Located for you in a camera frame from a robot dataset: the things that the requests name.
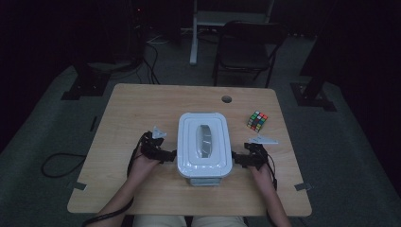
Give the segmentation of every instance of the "person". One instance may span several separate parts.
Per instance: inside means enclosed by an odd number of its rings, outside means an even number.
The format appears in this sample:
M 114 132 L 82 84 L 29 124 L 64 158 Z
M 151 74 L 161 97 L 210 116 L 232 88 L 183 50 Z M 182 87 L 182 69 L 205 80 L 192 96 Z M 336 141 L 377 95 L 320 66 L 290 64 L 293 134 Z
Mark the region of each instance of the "person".
M 109 202 L 96 214 L 97 217 L 110 214 L 124 207 L 134 196 L 136 189 L 148 177 L 152 169 L 155 168 L 159 161 L 151 160 L 142 155 L 138 149 L 131 171 L 127 180 L 109 200 Z M 254 166 L 248 169 L 253 175 L 253 179 L 259 192 L 261 193 L 264 203 L 267 206 L 268 214 L 271 221 L 276 226 L 290 226 L 289 219 L 283 208 L 283 205 L 274 190 L 270 177 L 270 170 L 266 164 L 257 170 Z M 90 227 L 119 227 L 123 222 L 126 213 L 106 218 L 101 221 L 91 223 Z M 135 216 L 133 226 L 186 226 L 183 216 Z M 221 227 L 221 226 L 238 226 L 246 227 L 243 217 L 194 217 L 191 226 L 193 227 Z

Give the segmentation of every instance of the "person's right arm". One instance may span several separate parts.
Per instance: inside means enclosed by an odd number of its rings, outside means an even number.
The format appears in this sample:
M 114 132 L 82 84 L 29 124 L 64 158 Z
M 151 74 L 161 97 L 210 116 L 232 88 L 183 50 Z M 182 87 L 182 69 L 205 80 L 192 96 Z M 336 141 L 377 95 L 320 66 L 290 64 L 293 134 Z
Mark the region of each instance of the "person's right arm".
M 274 189 L 271 181 L 270 170 L 266 164 L 262 165 L 259 170 L 254 166 L 248 166 L 253 174 L 253 179 L 262 194 L 263 200 L 268 209 L 269 216 L 276 226 L 291 226 L 284 210 L 283 204 Z

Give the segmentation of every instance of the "chair backrest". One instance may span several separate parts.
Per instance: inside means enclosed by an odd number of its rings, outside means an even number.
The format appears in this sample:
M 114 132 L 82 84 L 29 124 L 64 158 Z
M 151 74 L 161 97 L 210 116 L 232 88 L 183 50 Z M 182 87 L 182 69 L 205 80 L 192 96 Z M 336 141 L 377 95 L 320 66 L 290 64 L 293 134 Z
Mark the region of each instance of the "chair backrest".
M 287 35 L 287 29 L 281 24 L 232 21 L 225 24 L 220 38 L 232 36 L 248 42 L 281 45 Z

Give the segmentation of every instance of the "black stand base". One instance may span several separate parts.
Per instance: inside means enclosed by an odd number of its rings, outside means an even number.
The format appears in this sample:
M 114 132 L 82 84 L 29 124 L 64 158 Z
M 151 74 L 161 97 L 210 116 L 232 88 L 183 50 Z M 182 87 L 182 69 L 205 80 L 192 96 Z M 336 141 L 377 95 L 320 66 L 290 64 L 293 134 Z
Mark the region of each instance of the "black stand base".
M 94 73 L 94 75 L 90 83 L 78 75 L 70 91 L 64 92 L 61 100 L 79 100 L 81 96 L 103 96 L 110 74 Z
M 299 106 L 310 106 L 310 107 L 323 107 L 327 112 L 336 112 L 337 109 L 333 102 L 327 100 L 323 90 L 320 90 L 315 97 L 310 98 L 305 95 L 305 90 L 308 84 L 305 83 L 290 83 L 292 92 L 297 99 Z

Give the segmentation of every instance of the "person's left hand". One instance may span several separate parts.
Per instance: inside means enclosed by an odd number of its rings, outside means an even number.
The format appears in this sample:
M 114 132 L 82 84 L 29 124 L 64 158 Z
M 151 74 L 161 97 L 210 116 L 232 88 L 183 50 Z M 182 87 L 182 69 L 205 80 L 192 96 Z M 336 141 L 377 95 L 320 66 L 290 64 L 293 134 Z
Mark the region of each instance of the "person's left hand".
M 136 187 L 140 185 L 155 168 L 160 161 L 147 158 L 141 152 L 141 147 L 136 151 L 135 160 L 132 163 L 132 168 L 127 182 Z

